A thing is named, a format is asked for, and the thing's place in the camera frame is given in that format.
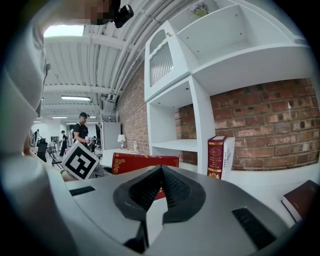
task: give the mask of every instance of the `dark red book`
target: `dark red book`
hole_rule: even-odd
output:
[[[124,174],[157,165],[179,167],[179,158],[177,156],[113,153],[112,174]],[[161,188],[155,200],[162,199],[164,197],[166,196]]]
[[[307,217],[319,188],[318,184],[307,180],[283,196],[282,203],[296,222]]]
[[[208,171],[207,175],[221,179],[224,162],[224,142],[226,136],[215,136],[208,140]]]

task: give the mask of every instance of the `brick wall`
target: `brick wall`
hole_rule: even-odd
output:
[[[134,141],[138,143],[139,152],[149,155],[147,104],[145,103],[144,63],[139,67],[117,104],[125,145],[134,149]]]
[[[278,170],[318,162],[320,114],[309,79],[248,86],[211,97],[215,133],[235,137],[234,170]],[[175,114],[177,139],[196,138],[193,106]],[[196,164],[197,153],[181,152]]]

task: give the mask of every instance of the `white cabinet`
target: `white cabinet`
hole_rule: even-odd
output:
[[[207,173],[215,135],[210,96],[315,70],[306,40],[268,1],[204,0],[207,15],[190,6],[166,21],[145,45],[144,86],[151,155],[198,154]],[[177,139],[174,112],[193,104],[197,139]]]

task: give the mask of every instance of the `white ceiling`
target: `white ceiling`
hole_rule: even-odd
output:
[[[81,112],[97,117],[112,112],[144,59],[144,45],[150,35],[190,2],[196,1],[122,0],[121,7],[129,4],[134,11],[122,28],[113,23],[86,25],[83,36],[45,38],[51,70],[45,80],[41,117],[67,116],[62,122],[68,123],[78,120]],[[116,94],[116,87],[122,84]],[[62,95],[87,96],[91,101],[62,100]]]

